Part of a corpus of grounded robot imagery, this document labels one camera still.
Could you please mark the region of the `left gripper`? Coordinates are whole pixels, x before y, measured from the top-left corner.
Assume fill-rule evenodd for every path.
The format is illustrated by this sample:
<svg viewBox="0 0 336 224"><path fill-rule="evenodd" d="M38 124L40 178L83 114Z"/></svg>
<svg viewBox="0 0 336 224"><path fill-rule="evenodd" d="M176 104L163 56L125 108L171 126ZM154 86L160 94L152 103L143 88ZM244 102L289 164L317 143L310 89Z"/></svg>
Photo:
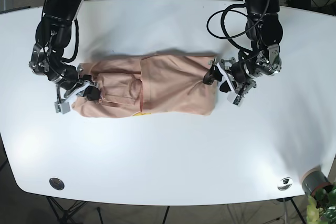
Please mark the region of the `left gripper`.
<svg viewBox="0 0 336 224"><path fill-rule="evenodd" d="M225 66L225 63L233 65L236 62L236 81L230 77L223 81L223 75L213 60L209 71L203 77L203 83L210 86L214 81L221 82L219 90L227 93L227 101L233 105L241 106L245 95L257 86L254 79L262 75L272 76L279 73L282 62L279 44L262 45L260 48L256 45L254 51L239 45L236 48L239 49L237 62L235 59L220 60L229 74L231 74L230 67Z"/></svg>

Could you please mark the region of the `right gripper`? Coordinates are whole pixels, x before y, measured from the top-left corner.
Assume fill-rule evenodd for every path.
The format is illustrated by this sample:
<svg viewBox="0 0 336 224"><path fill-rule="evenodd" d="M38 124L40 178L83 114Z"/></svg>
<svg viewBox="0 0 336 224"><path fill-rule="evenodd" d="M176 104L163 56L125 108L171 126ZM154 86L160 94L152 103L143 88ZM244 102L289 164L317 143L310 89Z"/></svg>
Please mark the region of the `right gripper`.
<svg viewBox="0 0 336 224"><path fill-rule="evenodd" d="M66 114L71 111L70 101L75 97L84 97L89 101L97 102L100 99L101 91L98 83L90 74L78 73L76 67L63 62L63 48L42 49L41 46L34 46L29 67L36 75L47 76L48 80L60 85L65 89L64 96L61 96L60 89L56 89L57 101L54 103L56 113ZM73 89L84 81L90 85L83 89Z"/></svg>

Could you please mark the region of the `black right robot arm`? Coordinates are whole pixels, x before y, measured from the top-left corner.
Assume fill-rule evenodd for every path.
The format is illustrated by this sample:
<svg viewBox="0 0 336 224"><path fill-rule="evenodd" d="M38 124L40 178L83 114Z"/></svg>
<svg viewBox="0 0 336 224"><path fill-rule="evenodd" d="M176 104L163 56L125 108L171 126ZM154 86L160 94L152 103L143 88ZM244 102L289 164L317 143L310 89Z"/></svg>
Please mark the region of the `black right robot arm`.
<svg viewBox="0 0 336 224"><path fill-rule="evenodd" d="M29 67L36 75L46 76L56 86L58 113L70 112L70 100L86 97L98 101L100 91L92 75L71 65L79 49L77 15L84 0L44 0L41 21Z"/></svg>

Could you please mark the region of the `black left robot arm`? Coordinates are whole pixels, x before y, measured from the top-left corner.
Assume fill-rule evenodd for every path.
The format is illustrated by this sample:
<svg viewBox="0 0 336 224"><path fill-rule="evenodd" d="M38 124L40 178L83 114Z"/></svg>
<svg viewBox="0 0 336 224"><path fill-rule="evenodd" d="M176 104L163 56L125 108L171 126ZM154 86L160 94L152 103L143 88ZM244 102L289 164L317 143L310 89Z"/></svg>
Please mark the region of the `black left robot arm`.
<svg viewBox="0 0 336 224"><path fill-rule="evenodd" d="M225 27L225 18L229 12L237 13L240 8L246 10L245 30L231 36ZM238 49L238 57L213 60L203 83L220 82L219 90L228 94L228 101L240 106L244 96L257 86L256 78L279 73L283 37L279 11L279 0L244 0L242 4L232 4L220 10L220 26L224 34L221 39Z"/></svg>

